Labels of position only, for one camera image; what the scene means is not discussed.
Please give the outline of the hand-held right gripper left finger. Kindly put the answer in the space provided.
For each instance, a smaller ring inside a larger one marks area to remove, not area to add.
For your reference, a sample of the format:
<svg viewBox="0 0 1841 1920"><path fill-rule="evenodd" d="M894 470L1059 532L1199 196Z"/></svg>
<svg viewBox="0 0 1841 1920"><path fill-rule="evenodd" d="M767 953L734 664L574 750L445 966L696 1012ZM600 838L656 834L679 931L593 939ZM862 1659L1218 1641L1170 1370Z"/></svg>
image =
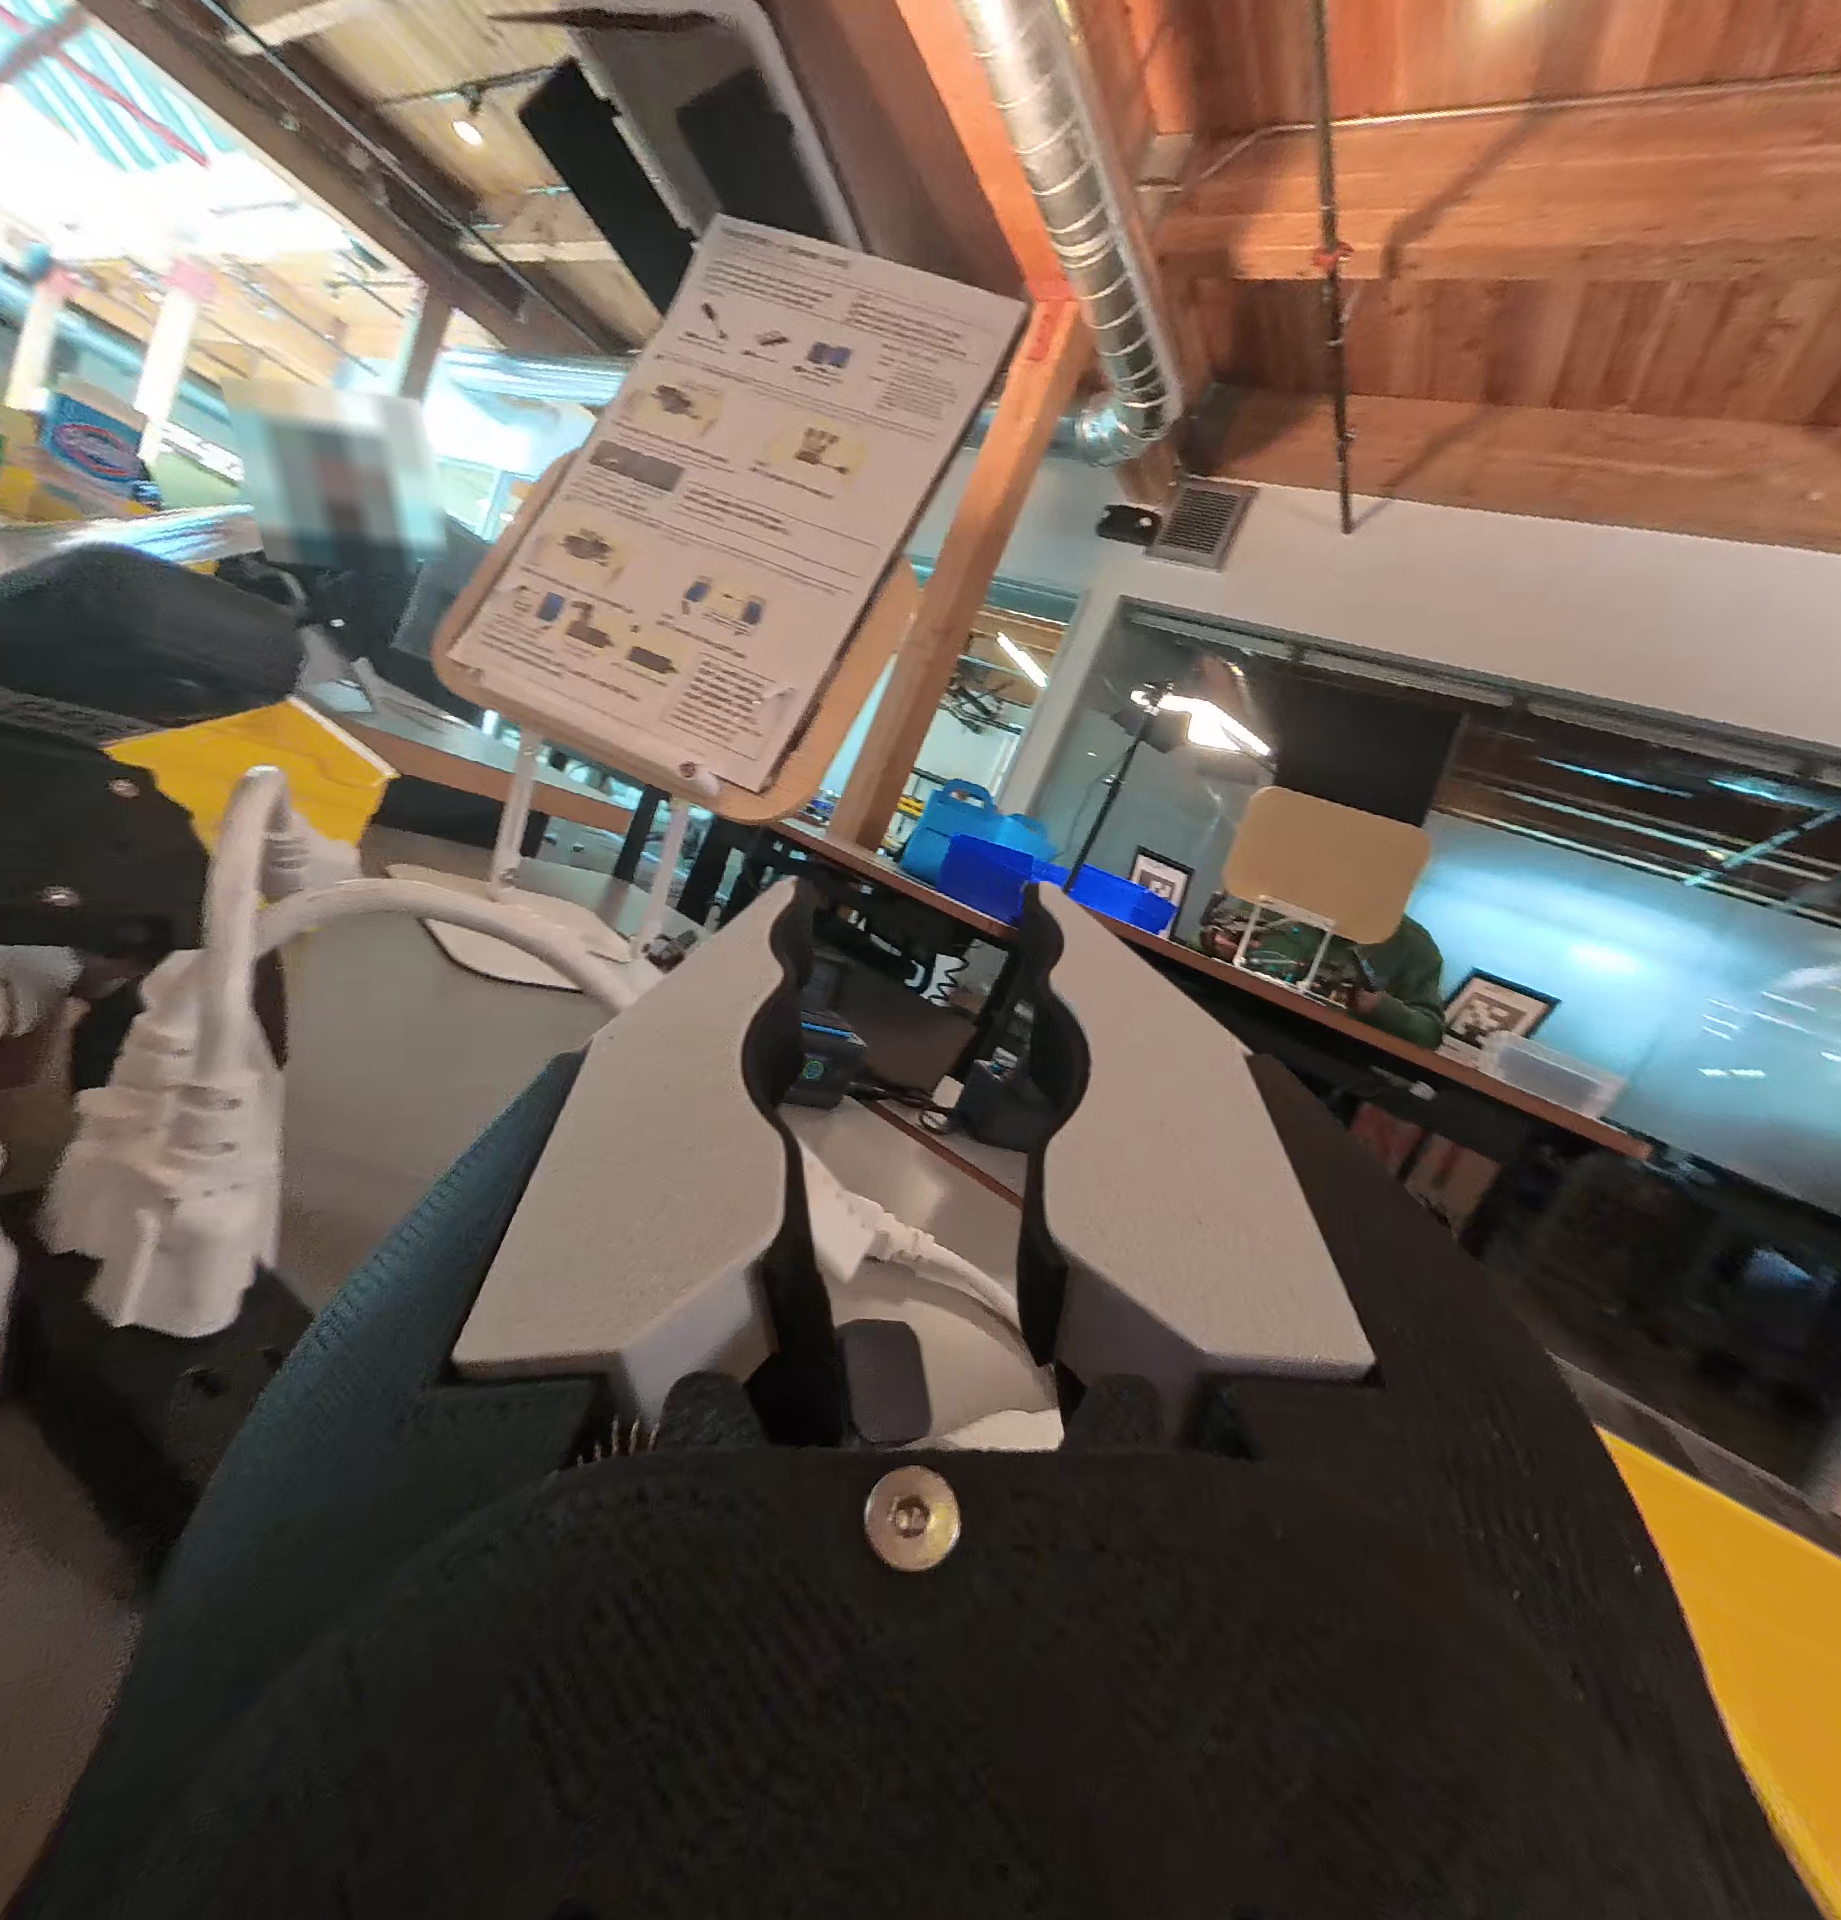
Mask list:
<svg viewBox="0 0 1841 1920"><path fill-rule="evenodd" d="M782 1121L818 899L780 880L589 1043L453 1347L470 1380L600 1380L619 1420L776 1360L843 1416L836 1308Z"/></svg>

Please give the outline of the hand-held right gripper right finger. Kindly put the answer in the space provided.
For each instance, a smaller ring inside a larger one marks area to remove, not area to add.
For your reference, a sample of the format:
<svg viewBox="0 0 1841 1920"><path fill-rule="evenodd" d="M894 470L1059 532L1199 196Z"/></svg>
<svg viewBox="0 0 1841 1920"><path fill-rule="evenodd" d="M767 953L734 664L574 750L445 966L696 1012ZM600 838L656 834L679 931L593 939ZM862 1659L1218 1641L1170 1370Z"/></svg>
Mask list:
<svg viewBox="0 0 1841 1920"><path fill-rule="evenodd" d="M1166 1427L1218 1380L1365 1381L1373 1347L1252 1054L1049 884L1013 952L1049 1120L1019 1198L1030 1356L1079 1388L1147 1381Z"/></svg>

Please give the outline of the black power strip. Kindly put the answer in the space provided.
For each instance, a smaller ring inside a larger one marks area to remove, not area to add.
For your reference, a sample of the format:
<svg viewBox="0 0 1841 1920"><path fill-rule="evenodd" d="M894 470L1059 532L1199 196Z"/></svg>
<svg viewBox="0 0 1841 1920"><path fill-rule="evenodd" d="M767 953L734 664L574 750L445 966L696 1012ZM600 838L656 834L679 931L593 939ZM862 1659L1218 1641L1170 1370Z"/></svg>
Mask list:
<svg viewBox="0 0 1841 1920"><path fill-rule="evenodd" d="M39 1200L0 1198L0 1228L19 1255L0 1391L35 1420L151 1590L252 1406L307 1333L311 1308L262 1266L227 1333L110 1328L92 1308L92 1261L44 1250Z"/></svg>

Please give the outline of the black battery charger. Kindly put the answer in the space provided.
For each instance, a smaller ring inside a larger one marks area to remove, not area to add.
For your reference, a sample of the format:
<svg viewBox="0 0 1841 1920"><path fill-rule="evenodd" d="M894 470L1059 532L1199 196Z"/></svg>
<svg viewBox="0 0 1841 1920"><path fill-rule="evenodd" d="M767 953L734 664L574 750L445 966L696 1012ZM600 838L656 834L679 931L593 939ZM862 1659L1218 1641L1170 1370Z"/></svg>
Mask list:
<svg viewBox="0 0 1841 1920"><path fill-rule="evenodd" d="M785 1100L831 1112L866 1083L870 1045L836 1012L802 1012L799 1022L802 1066L789 1086Z"/></svg>
<svg viewBox="0 0 1841 1920"><path fill-rule="evenodd" d="M970 1066L953 1121L966 1140L1030 1156L1049 1145L1063 1115L1033 1081L1024 1060L995 1056Z"/></svg>

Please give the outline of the long wooden table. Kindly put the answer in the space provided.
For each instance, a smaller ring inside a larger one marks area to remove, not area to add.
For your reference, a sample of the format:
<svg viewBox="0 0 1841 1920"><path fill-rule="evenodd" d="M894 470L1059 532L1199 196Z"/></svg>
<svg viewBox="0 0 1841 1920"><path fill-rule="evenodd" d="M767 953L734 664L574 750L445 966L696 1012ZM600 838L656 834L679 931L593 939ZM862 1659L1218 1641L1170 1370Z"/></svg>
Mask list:
<svg viewBox="0 0 1841 1920"><path fill-rule="evenodd" d="M763 829L753 851L747 856L752 890L759 894L785 875L819 878L831 890L865 889L874 899L902 899L932 919L956 924L970 941L1002 949L1003 970L982 998L977 1035L962 1048L958 1070L998 1045L1012 1010L1024 997L1012 956L1019 944L1013 924L944 896L857 847L819 838L799 825ZM1329 1002L1304 997L1116 919L1104 919L1104 928L1237 1041L1275 1054L1304 1074L1326 1074L1392 1117L1424 1125L1428 1133L1502 1166L1520 1165L1537 1148L1568 1159L1610 1153L1632 1165L1649 1165L1658 1156L1656 1144L1635 1133L1519 1091L1484 1070L1396 1041Z"/></svg>

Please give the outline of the blue plastic bin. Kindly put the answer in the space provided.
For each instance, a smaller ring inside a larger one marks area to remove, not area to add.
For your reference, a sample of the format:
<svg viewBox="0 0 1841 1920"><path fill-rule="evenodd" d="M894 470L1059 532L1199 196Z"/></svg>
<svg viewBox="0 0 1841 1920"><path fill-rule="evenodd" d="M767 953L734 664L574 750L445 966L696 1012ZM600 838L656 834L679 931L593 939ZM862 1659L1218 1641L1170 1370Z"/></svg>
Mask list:
<svg viewBox="0 0 1841 1920"><path fill-rule="evenodd" d="M1166 939L1175 924L1175 901L1170 896L1094 865L1078 867L1069 878L1069 896L1101 919L1146 931L1157 939Z"/></svg>
<svg viewBox="0 0 1841 1920"><path fill-rule="evenodd" d="M953 836L940 859L939 894L1006 928L1023 922L1034 884L1063 889L1069 869L994 838Z"/></svg>

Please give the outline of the framed marker tag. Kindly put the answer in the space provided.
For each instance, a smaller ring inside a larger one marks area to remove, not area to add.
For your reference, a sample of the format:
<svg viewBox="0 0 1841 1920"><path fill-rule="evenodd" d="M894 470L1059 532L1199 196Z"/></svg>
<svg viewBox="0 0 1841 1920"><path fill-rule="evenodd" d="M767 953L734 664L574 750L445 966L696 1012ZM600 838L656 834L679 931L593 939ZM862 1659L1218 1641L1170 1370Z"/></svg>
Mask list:
<svg viewBox="0 0 1841 1920"><path fill-rule="evenodd" d="M1440 1050L1480 1056L1495 1037L1529 1041L1558 1007L1558 997L1470 970L1443 1010Z"/></svg>

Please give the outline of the clear plastic box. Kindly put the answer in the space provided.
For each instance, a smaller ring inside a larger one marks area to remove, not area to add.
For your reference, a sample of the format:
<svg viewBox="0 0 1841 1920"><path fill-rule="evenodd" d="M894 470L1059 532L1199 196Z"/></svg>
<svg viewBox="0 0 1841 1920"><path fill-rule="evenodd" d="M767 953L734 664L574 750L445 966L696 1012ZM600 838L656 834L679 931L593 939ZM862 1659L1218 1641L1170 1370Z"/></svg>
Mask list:
<svg viewBox="0 0 1841 1920"><path fill-rule="evenodd" d="M1594 1121L1610 1115L1628 1086L1623 1074L1510 1032L1490 1035L1480 1064L1502 1086Z"/></svg>

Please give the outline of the blue plastic bins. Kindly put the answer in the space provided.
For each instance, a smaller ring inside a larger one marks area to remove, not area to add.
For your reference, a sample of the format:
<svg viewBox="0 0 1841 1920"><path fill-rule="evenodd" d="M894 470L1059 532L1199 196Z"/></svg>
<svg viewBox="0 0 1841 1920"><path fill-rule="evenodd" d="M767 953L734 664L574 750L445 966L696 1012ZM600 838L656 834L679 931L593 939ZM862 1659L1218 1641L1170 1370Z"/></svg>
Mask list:
<svg viewBox="0 0 1841 1920"><path fill-rule="evenodd" d="M971 838L1030 859L1053 861L1057 847L1041 821L1023 811L1003 811L994 794L970 780L948 780L924 801L902 855L902 869L931 886L940 886L953 838Z"/></svg>

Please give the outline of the studio light on stand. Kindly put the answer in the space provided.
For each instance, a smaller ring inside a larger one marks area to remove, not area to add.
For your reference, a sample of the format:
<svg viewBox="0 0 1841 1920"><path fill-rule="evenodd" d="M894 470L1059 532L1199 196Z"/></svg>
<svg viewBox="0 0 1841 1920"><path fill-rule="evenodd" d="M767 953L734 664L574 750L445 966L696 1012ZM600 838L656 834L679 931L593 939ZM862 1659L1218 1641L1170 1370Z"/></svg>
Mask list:
<svg viewBox="0 0 1841 1920"><path fill-rule="evenodd" d="M1071 867L1124 875L1138 847L1210 872L1209 847L1233 834L1246 794L1267 787L1275 750L1246 716L1246 681L1224 663L1196 658L1175 678L1111 684L1104 706L1115 737L1078 806Z"/></svg>

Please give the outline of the black ceiling unit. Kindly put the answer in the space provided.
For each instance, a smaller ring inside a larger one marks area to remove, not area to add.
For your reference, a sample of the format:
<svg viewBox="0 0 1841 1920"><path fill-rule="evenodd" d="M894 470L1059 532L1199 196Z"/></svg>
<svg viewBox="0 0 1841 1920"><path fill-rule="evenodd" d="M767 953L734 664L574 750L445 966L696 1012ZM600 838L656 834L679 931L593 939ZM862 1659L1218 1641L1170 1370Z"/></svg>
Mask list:
<svg viewBox="0 0 1841 1920"><path fill-rule="evenodd" d="M576 3L509 24L571 34L520 126L655 314L717 218L866 251L765 5Z"/></svg>

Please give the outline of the black ceiling pipe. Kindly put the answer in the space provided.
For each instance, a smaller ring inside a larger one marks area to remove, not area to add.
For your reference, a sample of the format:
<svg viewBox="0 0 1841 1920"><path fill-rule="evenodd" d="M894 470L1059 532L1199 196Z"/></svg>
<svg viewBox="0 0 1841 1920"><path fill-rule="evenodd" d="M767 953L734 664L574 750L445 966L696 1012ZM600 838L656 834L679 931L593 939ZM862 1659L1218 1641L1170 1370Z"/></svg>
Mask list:
<svg viewBox="0 0 1841 1920"><path fill-rule="evenodd" d="M1340 533L1356 532L1356 490L1350 477L1350 419L1347 419L1347 297L1343 265L1347 245L1340 235L1340 180L1335 155L1335 87L1329 5L1309 3L1309 34L1314 51L1314 146L1315 146L1315 213L1319 245L1315 274L1323 290L1326 372L1335 424L1335 492Z"/></svg>

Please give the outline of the wooden post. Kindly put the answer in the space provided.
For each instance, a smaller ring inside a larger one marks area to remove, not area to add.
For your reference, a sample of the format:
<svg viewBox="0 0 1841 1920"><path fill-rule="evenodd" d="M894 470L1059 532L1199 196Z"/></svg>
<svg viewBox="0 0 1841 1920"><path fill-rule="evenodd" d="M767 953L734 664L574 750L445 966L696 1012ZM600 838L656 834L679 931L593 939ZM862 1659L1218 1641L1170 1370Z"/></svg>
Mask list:
<svg viewBox="0 0 1841 1920"><path fill-rule="evenodd" d="M1003 379L995 421L977 450L932 575L894 660L873 727L839 796L834 838L866 851L883 847L971 618L1003 561L1053 428L1091 362L1094 336L1078 301L1037 303Z"/></svg>

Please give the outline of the wall vent grille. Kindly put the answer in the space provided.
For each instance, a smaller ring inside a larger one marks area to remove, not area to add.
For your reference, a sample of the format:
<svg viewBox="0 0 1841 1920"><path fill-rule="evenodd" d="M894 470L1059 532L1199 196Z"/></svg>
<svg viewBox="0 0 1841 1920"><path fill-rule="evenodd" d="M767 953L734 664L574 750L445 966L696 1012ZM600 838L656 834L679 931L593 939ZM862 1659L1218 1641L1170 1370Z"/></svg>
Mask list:
<svg viewBox="0 0 1841 1920"><path fill-rule="evenodd" d="M1218 572L1227 567L1260 490L1224 479L1181 479L1147 542L1147 561Z"/></svg>

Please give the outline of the silver ventilation duct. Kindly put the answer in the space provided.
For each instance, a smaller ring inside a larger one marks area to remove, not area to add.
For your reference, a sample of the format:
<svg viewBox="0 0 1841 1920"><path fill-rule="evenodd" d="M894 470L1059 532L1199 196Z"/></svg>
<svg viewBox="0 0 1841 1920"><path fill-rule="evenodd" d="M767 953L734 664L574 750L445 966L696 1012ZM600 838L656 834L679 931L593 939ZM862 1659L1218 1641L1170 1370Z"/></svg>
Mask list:
<svg viewBox="0 0 1841 1920"><path fill-rule="evenodd" d="M1091 328L1104 391L1075 439L1099 467L1160 448L1185 416L1147 230L1071 5L956 3L1053 257Z"/></svg>

